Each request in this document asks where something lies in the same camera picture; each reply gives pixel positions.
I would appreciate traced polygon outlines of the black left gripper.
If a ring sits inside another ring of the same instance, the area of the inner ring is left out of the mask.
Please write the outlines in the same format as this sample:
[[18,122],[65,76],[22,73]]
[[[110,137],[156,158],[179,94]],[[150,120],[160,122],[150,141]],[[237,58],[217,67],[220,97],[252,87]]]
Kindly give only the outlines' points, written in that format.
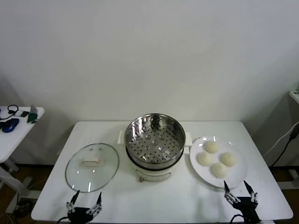
[[66,203],[66,208],[68,212],[67,217],[71,222],[90,222],[93,220],[93,215],[98,215],[102,210],[102,192],[100,192],[96,204],[91,208],[74,207],[79,193],[80,190],[76,192],[76,194],[72,197],[70,202]]

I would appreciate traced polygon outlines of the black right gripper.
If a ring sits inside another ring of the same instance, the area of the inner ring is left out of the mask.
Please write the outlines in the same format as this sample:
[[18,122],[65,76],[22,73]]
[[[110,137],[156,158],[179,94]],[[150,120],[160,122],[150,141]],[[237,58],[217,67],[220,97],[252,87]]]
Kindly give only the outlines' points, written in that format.
[[254,192],[252,187],[246,182],[243,181],[245,187],[250,194],[250,197],[236,197],[231,192],[230,189],[224,181],[225,189],[225,199],[231,204],[235,209],[239,210],[242,213],[244,222],[260,222],[260,218],[257,215],[257,192]]

